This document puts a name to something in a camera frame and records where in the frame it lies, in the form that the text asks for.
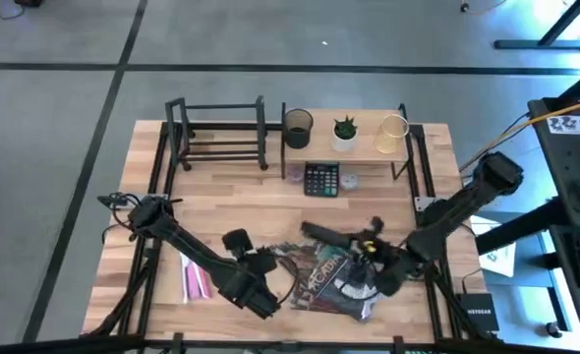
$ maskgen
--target gray floor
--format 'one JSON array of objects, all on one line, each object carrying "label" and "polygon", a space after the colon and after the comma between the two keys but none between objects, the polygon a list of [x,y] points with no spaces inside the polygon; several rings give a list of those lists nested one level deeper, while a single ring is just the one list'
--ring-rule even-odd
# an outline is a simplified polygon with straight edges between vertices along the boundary
[{"label": "gray floor", "polygon": [[[474,4],[484,7],[488,1]],[[116,63],[137,5],[137,0],[57,0],[27,9],[23,17],[0,21],[0,62]],[[0,0],[0,8],[5,15],[16,11],[10,1]],[[130,61],[580,69],[580,54],[491,48],[498,38],[540,36],[561,11],[561,0],[509,1],[485,16],[462,16],[455,0],[150,0]],[[566,36],[577,33],[580,18]],[[112,72],[0,70],[0,343],[21,340],[112,77]],[[279,119],[281,101],[295,107],[366,108],[404,102],[412,121],[450,125],[463,162],[524,113],[528,100],[559,94],[576,80],[126,73],[40,338],[78,334],[100,256],[99,233],[108,220],[95,196],[117,189],[134,122],[163,119],[168,99],[243,102],[261,93],[269,121]],[[532,131],[502,150],[525,167],[526,180],[516,196],[489,209],[527,211],[553,194]],[[548,317],[504,320],[510,333],[505,339],[523,342],[520,331],[534,330]]]}]

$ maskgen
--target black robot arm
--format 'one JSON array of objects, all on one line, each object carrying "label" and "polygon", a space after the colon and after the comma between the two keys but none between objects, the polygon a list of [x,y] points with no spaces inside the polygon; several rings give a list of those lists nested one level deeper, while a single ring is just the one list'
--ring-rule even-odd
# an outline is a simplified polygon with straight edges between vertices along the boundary
[{"label": "black robot arm", "polygon": [[395,294],[408,275],[418,276],[441,258],[445,240],[480,207],[497,196],[510,195],[523,180],[522,168],[501,152],[481,158],[471,183],[448,200],[432,203],[423,212],[421,225],[402,242],[392,246],[378,238],[383,222],[374,217],[372,227],[358,233],[342,234],[304,222],[307,237],[355,252],[382,265],[376,274],[376,289],[384,295]]},{"label": "black robot arm", "polygon": [[522,183],[522,172],[501,152],[483,156],[468,185],[426,208],[421,227],[406,239],[407,250],[423,262],[440,259],[445,239],[481,207],[498,196],[513,194]]},{"label": "black robot arm", "polygon": [[169,201],[147,196],[129,213],[131,230],[146,238],[159,238],[209,273],[218,293],[262,319],[279,310],[277,298],[266,285],[265,274],[276,268],[274,256],[253,249],[243,229],[226,234],[222,241],[236,260],[219,257],[212,249],[179,225]]}]

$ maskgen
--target calculator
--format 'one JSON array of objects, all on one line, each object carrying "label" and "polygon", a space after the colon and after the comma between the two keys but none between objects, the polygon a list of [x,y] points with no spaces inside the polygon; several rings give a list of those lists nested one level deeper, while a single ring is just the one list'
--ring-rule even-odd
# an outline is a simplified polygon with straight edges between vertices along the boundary
[{"label": "calculator", "polygon": [[338,197],[339,165],[335,163],[306,163],[303,192],[310,197]]}]

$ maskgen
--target wooden table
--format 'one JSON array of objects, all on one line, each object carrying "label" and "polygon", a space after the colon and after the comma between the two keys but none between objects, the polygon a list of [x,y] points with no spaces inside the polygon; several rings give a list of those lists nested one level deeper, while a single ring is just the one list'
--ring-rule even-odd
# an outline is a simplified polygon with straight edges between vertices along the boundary
[{"label": "wooden table", "polygon": [[[120,191],[145,193],[160,127],[158,121],[137,122]],[[436,193],[448,197],[461,188],[461,180],[447,125],[424,124],[423,128]],[[226,141],[254,135],[255,132],[244,131],[199,131],[197,139]],[[303,195],[301,184],[279,178],[280,133],[268,132],[266,146],[269,164],[266,171],[260,171],[252,161],[193,162],[189,172],[177,169],[172,198],[184,201],[175,205],[175,216],[184,228],[220,255],[227,255],[220,237],[241,227],[247,229],[256,247],[301,240],[298,229],[303,220],[338,230],[358,230],[367,226],[372,216],[379,215],[385,222],[383,237],[392,242],[402,240],[414,229],[408,178],[393,181],[388,165],[342,164],[343,172],[354,171],[360,175],[361,188],[341,191],[335,199],[309,198]],[[415,165],[423,194],[418,160]],[[128,236],[121,228],[114,228],[107,235],[84,330],[99,325],[126,289],[135,249]],[[474,238],[460,228],[449,237],[447,250],[452,281],[460,291],[462,277],[480,267]],[[281,266],[268,275],[269,287],[277,296],[285,294],[291,280]],[[486,292],[481,272],[467,278],[467,288],[470,292]],[[137,323],[140,313],[140,297],[134,307],[132,324]],[[152,296],[148,339],[171,339],[175,332],[183,332],[188,340],[214,342],[291,340],[388,344],[392,343],[393,335],[403,336],[407,343],[434,342],[426,288],[420,282],[407,282],[395,296],[379,301],[366,324],[344,315],[290,310],[289,304],[273,318],[263,321],[248,310],[239,310],[215,292],[210,300],[187,305],[181,303],[182,298],[179,255],[164,244]],[[440,293],[438,302],[443,332],[449,335],[448,316]]]}]

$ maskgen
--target floor tile line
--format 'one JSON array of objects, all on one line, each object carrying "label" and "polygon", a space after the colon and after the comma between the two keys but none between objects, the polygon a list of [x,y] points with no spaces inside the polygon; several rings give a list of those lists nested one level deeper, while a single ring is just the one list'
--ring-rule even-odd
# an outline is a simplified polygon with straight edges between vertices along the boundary
[{"label": "floor tile line", "polygon": [[[141,22],[134,22],[138,27]],[[0,70],[25,71],[117,71],[125,72],[260,72],[417,75],[579,76],[576,68],[416,67],[381,65],[292,65],[292,64],[128,64],[134,42],[129,37],[119,64],[107,63],[9,63]]]},{"label": "floor tile line", "polygon": [[135,45],[135,40],[137,39],[142,19],[144,18],[146,5],[147,0],[140,0],[138,3],[135,18],[131,24],[129,35],[127,36],[124,49],[122,50],[122,55],[120,56],[120,64],[115,67],[116,70],[113,75],[113,79],[111,80],[109,90],[104,99],[104,104],[102,105],[102,110],[100,111],[100,116],[95,125],[93,135],[91,136],[91,142],[89,144],[85,160],[83,161],[81,173],[76,182],[76,188],[74,189],[74,193],[65,214],[65,218],[63,219],[63,224],[61,226],[56,245],[54,246],[52,257],[47,266],[47,271],[43,277],[43,282],[41,283],[36,300],[34,302],[34,306],[32,307],[29,321],[26,326],[26,331],[24,332],[22,339],[22,342],[24,343],[36,342],[38,338],[43,319],[45,318],[47,307],[56,286],[56,280],[58,279],[58,275],[65,259],[65,254],[67,253],[67,248],[72,238],[72,234],[74,233],[74,228],[81,211],[83,200],[87,193],[89,180],[91,178],[95,162],[97,161],[97,156],[102,145],[102,140],[104,139],[104,134],[111,117],[111,112],[113,111],[120,86],[122,85],[122,80],[125,73],[124,65],[122,64],[126,64],[131,56],[131,51]]}]

